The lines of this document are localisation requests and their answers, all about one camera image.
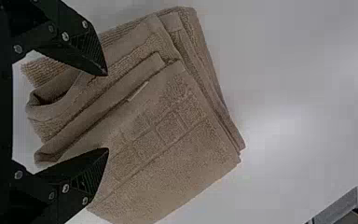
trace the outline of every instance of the towel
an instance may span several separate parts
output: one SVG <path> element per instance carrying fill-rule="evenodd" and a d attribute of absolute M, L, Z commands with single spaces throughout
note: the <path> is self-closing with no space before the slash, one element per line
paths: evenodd
<path fill-rule="evenodd" d="M 49 166 L 109 147 L 88 209 L 114 223 L 154 223 L 240 162 L 231 120 L 194 9 L 174 7 L 100 34 L 108 77 L 41 58 L 22 72 Z"/>

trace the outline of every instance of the bolt head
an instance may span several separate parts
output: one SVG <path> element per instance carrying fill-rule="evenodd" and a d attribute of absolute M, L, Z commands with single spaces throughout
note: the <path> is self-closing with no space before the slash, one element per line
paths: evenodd
<path fill-rule="evenodd" d="M 69 191 L 69 185 L 68 184 L 65 184 L 63 187 L 62 187 L 62 193 L 67 193 Z"/>
<path fill-rule="evenodd" d="M 16 53 L 18 53 L 18 54 L 21 54 L 21 53 L 22 53 L 22 46 L 20 46 L 20 45 L 15 45 L 15 46 L 13 46 L 13 49 L 14 49 L 14 51 L 15 51 Z"/>
<path fill-rule="evenodd" d="M 81 24 L 83 25 L 83 28 L 87 29 L 89 27 L 89 24 L 87 21 L 82 21 Z"/>
<path fill-rule="evenodd" d="M 55 193 L 54 192 L 51 192 L 49 195 L 48 195 L 48 199 L 49 200 L 53 200 L 55 197 Z"/>
<path fill-rule="evenodd" d="M 88 197 L 84 197 L 83 198 L 83 205 L 86 205 L 89 202 L 89 198 Z"/>
<path fill-rule="evenodd" d="M 62 39 L 63 39 L 63 41 L 68 41 L 68 40 L 69 40 L 69 35 L 68 35 L 68 33 L 63 32 L 63 33 L 62 33 Z"/>
<path fill-rule="evenodd" d="M 17 171 L 17 172 L 14 174 L 14 178 L 15 178 L 15 179 L 21 179 L 21 178 L 22 178 L 22 171 Z"/>
<path fill-rule="evenodd" d="M 51 33 L 54 33 L 54 26 L 50 25 L 50 26 L 48 27 L 48 30 L 49 30 Z"/>

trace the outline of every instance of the white tabletop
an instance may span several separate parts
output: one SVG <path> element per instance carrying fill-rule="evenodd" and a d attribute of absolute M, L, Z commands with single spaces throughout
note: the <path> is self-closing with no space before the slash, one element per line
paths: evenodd
<path fill-rule="evenodd" d="M 358 184 L 358 0 L 66 0 L 101 32 L 176 5 L 199 12 L 242 163 L 160 224 L 301 224 Z M 41 146 L 14 74 L 14 157 Z M 107 223 L 87 211 L 69 223 Z"/>

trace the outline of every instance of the robotic arm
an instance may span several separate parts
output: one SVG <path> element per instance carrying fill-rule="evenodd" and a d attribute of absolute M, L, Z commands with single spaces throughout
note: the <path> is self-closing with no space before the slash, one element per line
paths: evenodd
<path fill-rule="evenodd" d="M 33 49 L 94 76 L 107 66 L 92 24 L 62 1 L 0 0 L 0 223 L 62 224 L 92 201 L 108 150 L 35 175 L 12 160 L 11 65 Z"/>

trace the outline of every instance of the towel fold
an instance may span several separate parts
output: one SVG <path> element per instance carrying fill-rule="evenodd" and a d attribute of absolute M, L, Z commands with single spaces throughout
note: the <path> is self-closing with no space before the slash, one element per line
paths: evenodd
<path fill-rule="evenodd" d="M 100 35 L 108 77 L 41 58 L 22 72 L 44 145 L 38 165 L 96 147 L 109 161 L 88 209 L 114 223 L 154 223 L 240 162 L 231 120 L 193 8 L 174 7 Z"/>

